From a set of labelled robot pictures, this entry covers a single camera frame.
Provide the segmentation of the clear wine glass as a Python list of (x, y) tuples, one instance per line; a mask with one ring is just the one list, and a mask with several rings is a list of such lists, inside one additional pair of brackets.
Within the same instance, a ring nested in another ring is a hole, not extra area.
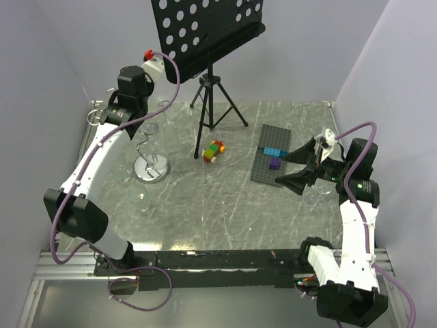
[(147, 123), (145, 126), (145, 136), (145, 153), (159, 154), (162, 150), (159, 126), (153, 122)]
[(310, 208), (316, 207), (323, 199), (325, 199), (333, 188), (326, 181), (316, 182), (313, 186), (307, 187), (302, 195), (302, 201), (305, 206)]

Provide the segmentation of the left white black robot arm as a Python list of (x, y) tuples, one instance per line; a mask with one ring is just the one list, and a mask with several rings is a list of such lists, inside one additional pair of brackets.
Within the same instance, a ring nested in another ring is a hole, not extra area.
[(120, 275), (135, 266), (133, 246), (109, 226), (108, 215), (96, 202), (112, 165), (124, 146), (134, 137), (147, 114), (147, 98), (155, 80), (143, 66), (127, 66), (117, 77), (118, 88), (103, 111), (95, 137), (72, 175), (58, 189), (48, 189), (44, 205), (52, 222), (50, 252), (57, 264), (67, 263), (57, 257), (56, 234), (79, 238), (110, 258), (110, 265)]

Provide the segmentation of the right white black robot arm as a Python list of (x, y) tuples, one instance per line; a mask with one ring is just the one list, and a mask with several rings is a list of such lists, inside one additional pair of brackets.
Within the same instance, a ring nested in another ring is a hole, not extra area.
[(356, 327), (368, 327), (388, 308), (380, 294), (375, 261), (374, 230), (380, 205), (380, 188), (371, 179), (378, 147), (354, 138), (340, 161), (322, 158), (326, 147), (310, 139), (301, 148), (286, 154), (284, 161), (303, 164), (302, 171), (279, 176), (275, 181), (298, 195), (317, 179), (335, 183), (342, 218), (341, 259), (333, 246), (318, 237), (301, 244), (299, 267), (315, 273), (319, 286), (316, 308), (319, 316)]

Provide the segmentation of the chrome wine glass rack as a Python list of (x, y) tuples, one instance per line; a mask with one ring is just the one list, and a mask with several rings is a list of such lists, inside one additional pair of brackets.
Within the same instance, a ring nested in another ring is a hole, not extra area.
[(109, 174), (113, 174), (119, 166), (129, 164), (132, 179), (136, 179), (143, 184), (154, 184), (163, 180), (169, 173), (170, 162), (167, 149), (163, 143), (160, 130), (160, 142), (162, 150), (159, 154), (145, 153), (145, 126), (141, 123), (138, 133), (142, 135), (136, 145), (137, 157), (130, 161), (123, 155), (126, 146), (132, 141), (126, 129), (116, 130), (113, 124), (102, 124), (97, 128), (95, 140), (91, 143), (87, 151), (89, 160), (82, 182), (91, 187), (100, 186)]

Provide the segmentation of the clear glass beside rack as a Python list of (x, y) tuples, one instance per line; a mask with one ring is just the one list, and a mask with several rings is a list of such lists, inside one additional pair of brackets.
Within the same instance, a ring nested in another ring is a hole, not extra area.
[(115, 179), (122, 184), (129, 184), (132, 180), (132, 173), (129, 164), (119, 166), (113, 172)]

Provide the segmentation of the blue lego brick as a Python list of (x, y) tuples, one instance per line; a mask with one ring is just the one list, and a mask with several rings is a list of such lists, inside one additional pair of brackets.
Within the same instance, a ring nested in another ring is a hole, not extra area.
[(288, 154), (288, 151), (281, 150), (278, 148), (265, 147), (263, 153), (268, 156), (275, 156), (282, 159), (285, 155)]

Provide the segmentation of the purple lego brick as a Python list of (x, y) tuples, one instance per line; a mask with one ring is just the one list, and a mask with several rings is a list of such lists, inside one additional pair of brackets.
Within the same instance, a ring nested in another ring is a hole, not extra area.
[(277, 171), (279, 170), (280, 165), (281, 165), (281, 159), (279, 157), (272, 156), (270, 158), (268, 169)]

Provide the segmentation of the grey lego baseplate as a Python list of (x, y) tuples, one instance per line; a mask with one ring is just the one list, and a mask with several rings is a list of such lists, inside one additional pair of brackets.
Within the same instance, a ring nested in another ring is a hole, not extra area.
[(291, 130), (263, 124), (253, 160), (250, 180), (280, 187), (275, 182), (285, 175), (286, 164), (282, 157), (289, 152)]

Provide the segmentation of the colourful lego toy car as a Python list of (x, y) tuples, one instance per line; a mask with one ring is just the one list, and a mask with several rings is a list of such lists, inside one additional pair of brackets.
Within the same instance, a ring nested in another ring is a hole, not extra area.
[(222, 141), (212, 141), (209, 147), (204, 150), (201, 155), (203, 161), (206, 163), (215, 163), (217, 160), (218, 153), (224, 153), (225, 146)]

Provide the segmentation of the black perforated music stand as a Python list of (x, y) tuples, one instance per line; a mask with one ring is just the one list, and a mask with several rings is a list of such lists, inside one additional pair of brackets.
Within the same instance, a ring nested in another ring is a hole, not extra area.
[(238, 112), (221, 78), (213, 73), (218, 60), (258, 37), (266, 30), (262, 22), (264, 2), (256, 1), (152, 1), (161, 52), (178, 65), (165, 66), (168, 82), (185, 83), (199, 78), (196, 98), (202, 98), (197, 142), (203, 128), (213, 130), (222, 119), (214, 118), (213, 90), (218, 87)]

